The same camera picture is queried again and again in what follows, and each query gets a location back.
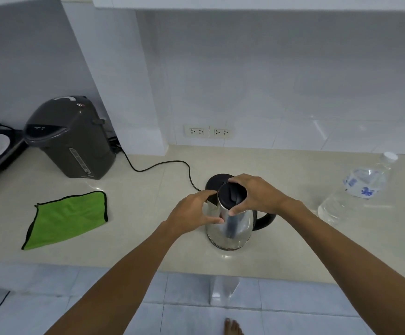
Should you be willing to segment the person's right hand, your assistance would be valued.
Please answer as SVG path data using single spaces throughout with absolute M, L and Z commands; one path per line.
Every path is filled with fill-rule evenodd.
M 246 189 L 247 195 L 244 200 L 249 200 L 250 210 L 282 216 L 296 201 L 258 176 L 240 174 L 230 178 L 229 181 Z

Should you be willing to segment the person's left hand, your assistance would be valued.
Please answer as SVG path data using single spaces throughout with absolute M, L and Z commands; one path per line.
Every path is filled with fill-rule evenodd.
M 172 210 L 165 221 L 166 229 L 178 238 L 201 227 L 203 205 L 210 196 L 217 194 L 213 190 L 202 190 L 184 197 Z

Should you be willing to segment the stainless steel electric kettle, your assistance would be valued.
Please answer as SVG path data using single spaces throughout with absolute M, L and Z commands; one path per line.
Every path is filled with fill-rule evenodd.
M 217 248 L 234 251 L 243 247 L 253 231 L 269 226 L 276 218 L 275 214 L 265 214 L 258 218 L 256 210 L 247 210 L 242 214 L 229 216 L 229 210 L 246 198 L 246 189 L 235 185 L 229 191 L 220 191 L 207 199 L 205 213 L 208 216 L 220 217 L 223 224 L 206 225 L 208 239 Z

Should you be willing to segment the person's left forearm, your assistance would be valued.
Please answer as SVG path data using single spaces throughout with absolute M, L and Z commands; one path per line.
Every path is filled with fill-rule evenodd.
M 166 253 L 194 230 L 166 220 L 102 276 L 44 335 L 123 335 Z

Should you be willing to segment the person's right forearm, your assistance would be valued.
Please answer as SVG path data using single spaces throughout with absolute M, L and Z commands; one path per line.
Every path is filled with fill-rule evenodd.
M 405 277 L 300 201 L 277 202 L 277 214 L 305 240 L 367 326 L 376 335 L 405 335 Z

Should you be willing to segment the black kettle base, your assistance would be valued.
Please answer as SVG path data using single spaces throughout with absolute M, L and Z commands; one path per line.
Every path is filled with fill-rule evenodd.
M 229 179 L 232 178 L 231 174 L 216 174 L 212 176 L 205 185 L 205 190 L 213 190 L 216 192 L 229 191 L 231 187 L 237 185 L 234 182 L 230 182 Z

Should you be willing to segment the person's foot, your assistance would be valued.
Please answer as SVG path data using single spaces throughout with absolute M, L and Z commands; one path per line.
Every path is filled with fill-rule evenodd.
M 244 335 L 236 320 L 226 318 L 224 321 L 223 335 Z

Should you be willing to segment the clear plastic water bottle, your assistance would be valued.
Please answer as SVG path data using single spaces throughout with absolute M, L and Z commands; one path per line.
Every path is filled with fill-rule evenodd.
M 389 183 L 393 165 L 399 156 L 384 152 L 372 166 L 352 169 L 342 185 L 330 194 L 318 207 L 317 215 L 330 225 L 349 218 L 370 199 L 377 197 Z

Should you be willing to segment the green microfibre cloth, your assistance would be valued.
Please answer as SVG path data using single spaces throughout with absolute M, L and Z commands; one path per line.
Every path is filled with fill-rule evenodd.
M 37 203 L 21 250 L 63 242 L 92 231 L 109 221 L 104 191 L 92 191 L 58 200 Z

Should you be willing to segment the grey electric thermo pot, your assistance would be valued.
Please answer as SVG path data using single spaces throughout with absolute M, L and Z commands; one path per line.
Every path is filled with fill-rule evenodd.
M 24 126 L 23 138 L 67 177 L 99 180 L 116 159 L 104 124 L 87 97 L 61 96 L 35 110 Z

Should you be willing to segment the white wall socket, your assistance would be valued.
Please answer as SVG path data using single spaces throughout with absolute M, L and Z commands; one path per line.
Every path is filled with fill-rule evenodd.
M 184 124 L 184 136 L 191 138 L 209 138 L 210 127 L 208 125 Z
M 235 130 L 232 127 L 221 127 L 219 125 L 209 126 L 209 137 L 219 139 L 230 139 L 235 135 Z

